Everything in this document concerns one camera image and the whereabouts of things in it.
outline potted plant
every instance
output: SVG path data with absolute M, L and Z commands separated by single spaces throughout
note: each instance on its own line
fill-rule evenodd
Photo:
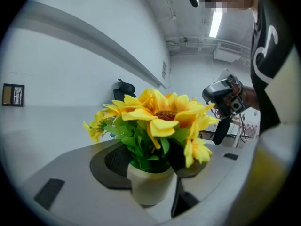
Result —
M 132 195 L 143 205 L 164 199 L 174 171 L 166 158 L 170 141 L 183 147 L 186 167 L 195 160 L 210 160 L 212 152 L 198 138 L 199 131 L 218 119 L 206 115 L 214 104 L 203 106 L 187 95 L 163 96 L 158 90 L 146 89 L 138 98 L 125 95 L 124 101 L 112 100 L 95 115 L 90 125 L 83 123 L 91 140 L 98 143 L 109 132 L 127 145 L 132 155 L 127 178 L 132 181 Z

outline white flower pot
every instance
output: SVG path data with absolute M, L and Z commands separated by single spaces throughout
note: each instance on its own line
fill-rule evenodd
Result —
M 132 182 L 132 196 L 137 203 L 146 206 L 156 205 L 166 197 L 173 175 L 172 167 L 162 173 L 144 172 L 131 164 L 127 168 L 127 178 Z

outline person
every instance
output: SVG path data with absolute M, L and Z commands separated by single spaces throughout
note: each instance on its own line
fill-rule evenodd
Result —
M 254 16 L 251 47 L 252 87 L 244 87 L 243 101 L 261 112 L 260 134 L 280 123 L 265 88 L 285 62 L 293 47 L 288 26 L 269 0 L 205 0 L 216 2 L 224 10 L 250 9 Z

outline hand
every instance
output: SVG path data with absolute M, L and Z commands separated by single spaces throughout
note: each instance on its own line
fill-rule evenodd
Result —
M 232 89 L 233 89 L 233 91 L 232 91 L 233 95 L 236 95 L 239 92 L 239 87 L 237 85 L 232 85 Z M 258 105 L 257 95 L 256 95 L 254 88 L 249 87 L 249 86 L 244 86 L 243 93 L 242 93 L 242 100 L 246 105 L 249 105 L 258 111 L 260 110 L 259 105 Z M 225 98 L 224 101 L 225 101 L 225 104 L 228 106 L 231 103 L 231 100 L 229 98 Z

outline black t-shirt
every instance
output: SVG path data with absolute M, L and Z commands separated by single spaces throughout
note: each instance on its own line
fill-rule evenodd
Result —
M 292 46 L 289 28 L 280 13 L 268 0 L 259 0 L 252 37 L 251 79 L 261 112 L 260 134 L 280 123 L 264 89 L 280 70 Z

